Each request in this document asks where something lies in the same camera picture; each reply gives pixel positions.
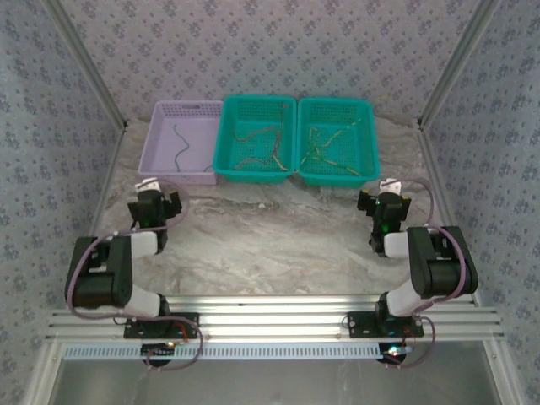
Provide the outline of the teal plastic basket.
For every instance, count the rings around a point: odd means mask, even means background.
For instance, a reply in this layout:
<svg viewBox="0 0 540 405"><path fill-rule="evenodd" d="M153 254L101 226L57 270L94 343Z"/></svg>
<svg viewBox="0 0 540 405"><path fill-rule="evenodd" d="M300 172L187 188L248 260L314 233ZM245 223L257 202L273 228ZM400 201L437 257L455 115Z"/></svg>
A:
<svg viewBox="0 0 540 405"><path fill-rule="evenodd" d="M296 172L308 186L360 188L381 173L367 100L309 97L298 104Z"/></svg>
<svg viewBox="0 0 540 405"><path fill-rule="evenodd" d="M226 97L213 157L214 171L232 182L284 182L296 170L296 121L297 102L292 97Z"/></svg>

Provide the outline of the purple plastic basket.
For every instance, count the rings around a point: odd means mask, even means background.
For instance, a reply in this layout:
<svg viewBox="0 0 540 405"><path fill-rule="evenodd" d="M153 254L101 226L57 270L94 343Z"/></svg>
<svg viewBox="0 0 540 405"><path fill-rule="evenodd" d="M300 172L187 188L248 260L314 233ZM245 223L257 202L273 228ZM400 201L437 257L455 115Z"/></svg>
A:
<svg viewBox="0 0 540 405"><path fill-rule="evenodd" d="M215 185L213 157L222 108L219 100L157 102L138 174L180 185Z"/></svg>

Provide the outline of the black controller board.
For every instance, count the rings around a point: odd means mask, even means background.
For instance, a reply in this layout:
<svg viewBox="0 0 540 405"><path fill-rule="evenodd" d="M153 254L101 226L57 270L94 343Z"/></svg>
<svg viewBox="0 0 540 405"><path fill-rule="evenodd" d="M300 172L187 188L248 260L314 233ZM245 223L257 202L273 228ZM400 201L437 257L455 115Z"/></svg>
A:
<svg viewBox="0 0 540 405"><path fill-rule="evenodd" d="M144 343L140 348L140 355L143 357L171 357L175 351L176 345L174 343Z"/></svg>
<svg viewBox="0 0 540 405"><path fill-rule="evenodd" d="M379 350L381 357L378 362L385 365L401 365L413 348L404 342L380 343Z"/></svg>

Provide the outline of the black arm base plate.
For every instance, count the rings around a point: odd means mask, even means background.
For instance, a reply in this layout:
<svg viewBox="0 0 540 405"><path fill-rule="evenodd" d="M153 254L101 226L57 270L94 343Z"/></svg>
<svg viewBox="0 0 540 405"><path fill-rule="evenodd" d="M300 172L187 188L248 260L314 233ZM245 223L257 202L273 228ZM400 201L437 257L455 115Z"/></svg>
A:
<svg viewBox="0 0 540 405"><path fill-rule="evenodd" d="M131 321L124 326L125 339L195 339L199 325L197 312L172 312L171 319L157 321Z"/></svg>
<svg viewBox="0 0 540 405"><path fill-rule="evenodd" d="M379 316L374 311L347 314L351 338L421 338L424 329L412 317Z"/></svg>

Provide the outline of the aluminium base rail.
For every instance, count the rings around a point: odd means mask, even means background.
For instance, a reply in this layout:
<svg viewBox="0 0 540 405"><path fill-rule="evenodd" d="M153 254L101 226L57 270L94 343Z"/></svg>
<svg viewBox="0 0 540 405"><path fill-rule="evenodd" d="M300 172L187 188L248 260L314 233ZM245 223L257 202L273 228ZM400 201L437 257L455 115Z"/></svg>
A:
<svg viewBox="0 0 540 405"><path fill-rule="evenodd" d="M378 300L373 294L341 295L170 295L173 311L196 312L209 343L336 343L349 340L345 316L369 311ZM505 337L493 307L478 305L465 295L429 308L423 324L427 342L482 342Z"/></svg>

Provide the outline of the aluminium frame post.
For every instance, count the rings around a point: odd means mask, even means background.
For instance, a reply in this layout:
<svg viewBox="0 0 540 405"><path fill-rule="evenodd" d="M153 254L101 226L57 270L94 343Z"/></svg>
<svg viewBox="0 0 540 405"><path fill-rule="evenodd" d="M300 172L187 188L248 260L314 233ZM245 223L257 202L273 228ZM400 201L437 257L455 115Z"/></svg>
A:
<svg viewBox="0 0 540 405"><path fill-rule="evenodd" d="M418 127L421 130L428 128L436 118L455 82L458 80L467 60L473 54L484 31L487 29L494 14L500 7L502 0L478 0L471 18L452 51L448 63L431 92L421 115L418 117Z"/></svg>
<svg viewBox="0 0 540 405"><path fill-rule="evenodd" d="M126 122L62 3L60 0L41 0L41 2L78 64L89 87L94 91L105 114L115 128L123 132Z"/></svg>

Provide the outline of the aluminium frame leg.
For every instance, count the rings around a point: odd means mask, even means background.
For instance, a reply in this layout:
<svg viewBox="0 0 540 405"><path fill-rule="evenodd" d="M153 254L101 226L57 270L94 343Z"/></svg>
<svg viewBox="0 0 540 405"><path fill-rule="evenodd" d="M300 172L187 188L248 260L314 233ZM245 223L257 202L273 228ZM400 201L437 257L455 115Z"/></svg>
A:
<svg viewBox="0 0 540 405"><path fill-rule="evenodd" d="M483 346L501 404L527 405L508 344L488 340L483 342Z"/></svg>
<svg viewBox="0 0 540 405"><path fill-rule="evenodd" d="M49 404L63 354L64 346L62 343L51 341L42 345L22 405Z"/></svg>

